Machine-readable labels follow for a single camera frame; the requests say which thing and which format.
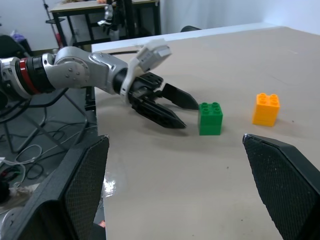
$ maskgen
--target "tabletop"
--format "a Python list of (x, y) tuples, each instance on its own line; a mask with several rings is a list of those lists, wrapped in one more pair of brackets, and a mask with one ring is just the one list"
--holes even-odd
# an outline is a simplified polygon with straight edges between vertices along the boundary
[[(286, 27), (170, 41), (172, 56), (153, 73), (198, 103), (220, 103), (219, 136), (199, 136), (197, 111), (161, 99), (187, 125), (166, 129), (97, 89), (98, 133), (110, 137), (107, 239), (281, 240), (242, 137), (292, 144), (320, 168), (319, 43), (320, 36)], [(274, 127), (252, 124), (259, 93), (279, 96)]]
[[(143, 4), (143, 3), (156, 3), (158, 0), (132, 0), (133, 4)], [(49, 11), (52, 13), (64, 12), (64, 11), (79, 11), (87, 9), (98, 9), (104, 8), (106, 4), (97, 3), (96, 1), (79, 1), (79, 2), (69, 2), (69, 3), (59, 3)]]

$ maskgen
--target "table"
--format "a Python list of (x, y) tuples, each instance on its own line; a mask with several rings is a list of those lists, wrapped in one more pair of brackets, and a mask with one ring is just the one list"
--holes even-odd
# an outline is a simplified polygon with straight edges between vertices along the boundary
[[(319, 43), (320, 36), (286, 27), (170, 41), (173, 55), (153, 72), (199, 103), (219, 102), (220, 136), (199, 136), (197, 111), (161, 99), (187, 124), (165, 129), (119, 96), (97, 90), (98, 133), (110, 137), (107, 239), (281, 240), (258, 195), (242, 137), (292, 144), (320, 168)], [(251, 124), (261, 92), (279, 96), (274, 127)]]
[[(72, 45), (73, 46), (82, 46), (88, 44), (97, 44), (97, 43), (104, 43), (109, 42), (109, 38), (102, 38), (102, 39), (95, 39), (93, 34), (93, 27), (99, 27), (97, 23), (91, 23), (89, 14), (95, 13), (104, 13), (105, 12), (106, 4), (99, 4), (96, 1), (81, 1), (81, 2), (71, 2), (66, 4), (58, 4), (52, 9), (50, 12), (53, 15), (53, 19), (56, 23), (56, 28), (60, 34), (61, 42), (63, 46), (68, 46), (66, 37), (64, 35), (64, 31), (61, 27), (59, 17), (67, 17), (68, 24), (70, 27), (70, 31), (72, 34)], [(158, 0), (133, 0), (132, 6), (137, 12), (137, 25), (139, 28), (143, 26), (142, 17), (141, 17), (141, 9), (144, 8), (152, 8), (153, 10), (153, 21), (154, 21), (154, 32), (155, 35), (161, 34), (161, 27), (160, 27), (160, 3)], [(90, 40), (88, 41), (81, 41), (78, 42), (76, 38), (76, 34), (70, 19), (70, 16), (75, 15), (85, 15), (86, 25), (89, 31)], [(134, 16), (127, 15), (126, 21), (132, 24), (128, 26), (128, 37), (132, 38), (135, 36), (135, 29), (134, 29)]]

